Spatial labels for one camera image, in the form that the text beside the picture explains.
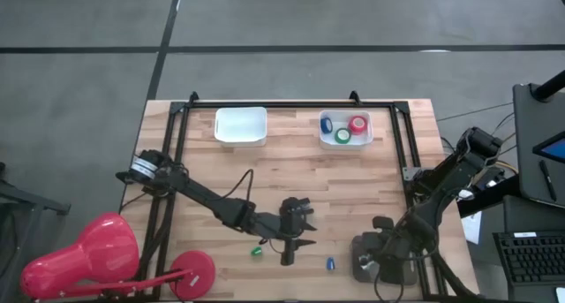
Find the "white paper sheet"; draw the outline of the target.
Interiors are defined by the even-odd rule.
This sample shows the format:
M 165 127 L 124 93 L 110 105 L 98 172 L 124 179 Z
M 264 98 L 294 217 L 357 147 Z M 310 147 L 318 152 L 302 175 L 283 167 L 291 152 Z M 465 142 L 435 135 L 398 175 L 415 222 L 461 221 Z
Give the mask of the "white paper sheet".
M 465 239 L 475 245 L 479 244 L 481 219 L 481 211 L 461 218 Z

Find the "grey-brown fabric pouch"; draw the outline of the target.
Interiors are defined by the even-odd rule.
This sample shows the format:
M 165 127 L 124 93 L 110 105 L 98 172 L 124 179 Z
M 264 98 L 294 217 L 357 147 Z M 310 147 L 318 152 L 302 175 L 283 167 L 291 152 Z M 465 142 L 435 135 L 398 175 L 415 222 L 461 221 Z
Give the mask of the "grey-brown fabric pouch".
M 359 250 L 352 247 L 352 241 L 351 241 L 351 243 L 350 243 L 351 272 L 352 272 L 353 277 L 358 282 L 360 282 L 360 283 L 371 283 L 372 284 L 375 281 L 376 277 L 374 279 L 362 279 L 361 278 L 361 268 L 359 267 L 359 264 L 358 264 L 358 257 L 362 254 L 370 254 L 373 257 L 373 262 L 377 262 L 376 261 L 376 256 L 377 256 L 376 251 L 377 251 L 377 249 L 374 250 L 374 251 L 359 251 Z M 414 265 L 411 261 L 410 261 L 410 264 L 411 264 L 411 269 L 413 271 L 413 285 L 414 285 L 418 281 L 418 272 L 417 272 L 416 268 L 414 267 Z

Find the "black metal table frame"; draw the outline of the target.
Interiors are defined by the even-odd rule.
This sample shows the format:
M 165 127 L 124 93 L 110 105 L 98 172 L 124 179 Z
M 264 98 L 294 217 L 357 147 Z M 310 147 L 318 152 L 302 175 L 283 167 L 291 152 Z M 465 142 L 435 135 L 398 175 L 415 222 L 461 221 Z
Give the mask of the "black metal table frame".
M 417 100 L 264 100 L 267 141 L 262 147 L 225 148 L 214 136 L 221 101 L 150 101 L 136 142 L 138 150 L 166 149 L 180 155 L 190 177 L 217 193 L 249 197 L 261 212 L 276 212 L 291 196 L 308 198 L 316 244 L 296 252 L 292 265 L 280 263 L 283 243 L 264 245 L 251 256 L 255 237 L 224 227 L 196 202 L 178 196 L 152 201 L 137 186 L 124 194 L 124 216 L 139 242 L 151 239 L 164 219 L 169 235 L 156 249 L 148 276 L 170 268 L 188 250 L 209 254 L 216 279 L 207 300 L 360 301 L 401 298 L 415 302 L 451 289 L 430 261 L 416 267 L 418 281 L 400 288 L 356 281 L 350 272 L 350 242 L 370 231 L 375 216 L 399 218 L 405 212 L 402 170 L 432 168 L 444 157 L 433 107 Z M 361 150 L 320 145 L 323 110 L 364 110 L 373 123 L 373 142 Z M 335 269 L 327 270 L 333 257 Z

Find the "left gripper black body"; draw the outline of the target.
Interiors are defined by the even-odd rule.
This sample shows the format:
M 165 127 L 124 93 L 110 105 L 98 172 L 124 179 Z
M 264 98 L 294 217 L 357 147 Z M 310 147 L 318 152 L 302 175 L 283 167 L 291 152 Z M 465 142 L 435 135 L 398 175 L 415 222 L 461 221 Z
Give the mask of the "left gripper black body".
M 295 261 L 295 252 L 301 247 L 299 236 L 303 232 L 302 222 L 305 218 L 305 199 L 289 197 L 279 208 L 280 228 L 277 238 L 284 243 L 281 252 L 281 264 L 290 266 Z

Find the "tablet with blue screen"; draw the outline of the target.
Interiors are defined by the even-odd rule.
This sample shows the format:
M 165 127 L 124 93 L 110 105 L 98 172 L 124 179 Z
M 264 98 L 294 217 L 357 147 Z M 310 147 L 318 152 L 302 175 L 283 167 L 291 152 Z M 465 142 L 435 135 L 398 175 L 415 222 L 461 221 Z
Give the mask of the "tablet with blue screen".
M 565 131 L 534 146 L 532 153 L 558 163 L 565 163 Z

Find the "black beam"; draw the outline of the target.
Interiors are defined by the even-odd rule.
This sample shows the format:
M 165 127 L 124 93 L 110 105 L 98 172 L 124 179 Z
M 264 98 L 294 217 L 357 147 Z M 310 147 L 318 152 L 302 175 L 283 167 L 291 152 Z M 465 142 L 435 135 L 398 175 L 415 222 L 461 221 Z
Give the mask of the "black beam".
M 488 187 L 474 194 L 470 200 L 457 203 L 461 218 L 471 216 L 486 208 L 501 204 L 506 196 L 521 197 L 520 179 L 518 175 L 502 180 L 495 186 Z

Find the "red tape roll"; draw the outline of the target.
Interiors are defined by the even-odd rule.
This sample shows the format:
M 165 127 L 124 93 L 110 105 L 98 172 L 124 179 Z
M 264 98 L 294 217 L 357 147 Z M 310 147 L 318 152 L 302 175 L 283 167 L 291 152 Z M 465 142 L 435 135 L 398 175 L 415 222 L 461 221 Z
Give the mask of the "red tape roll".
M 348 128 L 353 135 L 360 135 L 367 130 L 367 120 L 363 116 L 354 116 L 348 123 Z

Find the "black pen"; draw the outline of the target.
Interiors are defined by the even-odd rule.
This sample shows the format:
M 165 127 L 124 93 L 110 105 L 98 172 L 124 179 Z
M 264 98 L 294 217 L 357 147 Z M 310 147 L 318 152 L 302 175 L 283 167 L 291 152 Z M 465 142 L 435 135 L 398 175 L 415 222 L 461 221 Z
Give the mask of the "black pen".
M 547 190 L 549 192 L 549 196 L 552 199 L 553 202 L 557 202 L 557 195 L 556 192 L 554 190 L 554 186 L 553 186 L 553 182 L 552 179 L 550 177 L 550 173 L 549 170 L 547 168 L 546 162 L 544 160 L 541 160 L 539 162 L 539 168 L 543 174 L 544 180 L 546 182 L 546 187 Z

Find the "white plastic tape bin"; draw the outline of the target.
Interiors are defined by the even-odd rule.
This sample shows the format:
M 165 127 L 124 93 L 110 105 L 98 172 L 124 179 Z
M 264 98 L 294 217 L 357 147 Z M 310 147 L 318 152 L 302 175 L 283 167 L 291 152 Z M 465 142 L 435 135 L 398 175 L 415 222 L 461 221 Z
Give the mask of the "white plastic tape bin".
M 347 127 L 350 119 L 354 116 L 363 116 L 367 120 L 367 130 L 360 135 L 351 134 L 350 142 L 346 145 L 340 145 L 335 142 L 335 131 L 339 128 Z M 370 114 L 363 110 L 323 110 L 320 113 L 320 120 L 323 117 L 329 117 L 333 122 L 334 130 L 331 134 L 324 134 L 320 130 L 320 145 L 325 149 L 349 149 L 361 150 L 367 147 L 373 141 L 373 126 Z

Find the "empty white plastic bin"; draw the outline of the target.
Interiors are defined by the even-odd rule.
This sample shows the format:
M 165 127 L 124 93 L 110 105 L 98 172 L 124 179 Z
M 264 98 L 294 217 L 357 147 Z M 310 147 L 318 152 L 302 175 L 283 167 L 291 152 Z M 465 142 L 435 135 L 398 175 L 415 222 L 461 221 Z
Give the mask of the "empty white plastic bin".
M 264 107 L 221 108 L 215 113 L 215 139 L 223 147 L 262 147 L 267 141 Z

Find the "black pole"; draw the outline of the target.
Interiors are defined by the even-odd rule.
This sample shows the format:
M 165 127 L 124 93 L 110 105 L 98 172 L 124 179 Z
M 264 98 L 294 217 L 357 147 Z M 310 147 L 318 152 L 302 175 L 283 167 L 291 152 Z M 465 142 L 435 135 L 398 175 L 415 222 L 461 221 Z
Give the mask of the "black pole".
M 531 88 L 531 96 L 539 102 L 551 102 L 553 96 L 565 88 L 565 70 L 561 71 L 542 85 Z

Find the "grey side table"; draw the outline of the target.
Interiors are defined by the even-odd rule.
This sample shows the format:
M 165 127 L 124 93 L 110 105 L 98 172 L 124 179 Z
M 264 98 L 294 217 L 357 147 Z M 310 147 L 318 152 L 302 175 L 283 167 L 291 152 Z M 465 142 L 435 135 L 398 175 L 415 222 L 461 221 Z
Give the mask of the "grey side table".
M 506 196 L 504 199 L 506 232 L 565 230 L 565 208 Z M 508 285 L 508 298 L 532 303 L 558 303 L 555 285 Z

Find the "grey laptop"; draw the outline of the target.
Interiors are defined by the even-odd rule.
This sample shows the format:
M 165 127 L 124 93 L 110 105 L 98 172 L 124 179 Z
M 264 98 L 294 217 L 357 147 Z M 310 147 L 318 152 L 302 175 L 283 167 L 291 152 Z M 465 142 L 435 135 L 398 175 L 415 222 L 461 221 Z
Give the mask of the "grey laptop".
M 565 131 L 565 93 L 554 95 L 551 102 L 539 102 L 531 96 L 529 85 L 513 86 L 513 103 L 522 196 L 565 208 L 565 163 L 558 163 L 532 153 L 534 146 Z M 539 162 L 544 160 L 553 182 L 557 202 L 549 196 Z

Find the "black power adapter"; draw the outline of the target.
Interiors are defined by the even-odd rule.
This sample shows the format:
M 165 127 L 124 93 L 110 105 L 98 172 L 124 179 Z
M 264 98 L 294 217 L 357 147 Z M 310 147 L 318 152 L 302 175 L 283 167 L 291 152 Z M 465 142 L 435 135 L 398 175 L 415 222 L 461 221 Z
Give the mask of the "black power adapter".
M 482 189 L 487 189 L 492 186 L 498 185 L 501 181 L 505 179 L 506 179 L 505 170 L 500 168 L 490 168 L 480 179 L 481 184 L 479 185 L 479 187 Z

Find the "red desk lamp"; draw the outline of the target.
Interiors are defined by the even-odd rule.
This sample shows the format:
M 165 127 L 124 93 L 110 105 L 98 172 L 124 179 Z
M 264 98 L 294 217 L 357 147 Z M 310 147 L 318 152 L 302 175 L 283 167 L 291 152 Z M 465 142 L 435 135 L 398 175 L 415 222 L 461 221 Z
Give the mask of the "red desk lamp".
M 207 294 L 215 282 L 215 264 L 201 251 L 179 255 L 162 276 L 136 281 L 139 246 L 130 225 L 117 213 L 91 222 L 75 243 L 46 254 L 22 270 L 21 290 L 33 299 L 128 296 L 168 284 L 181 300 Z

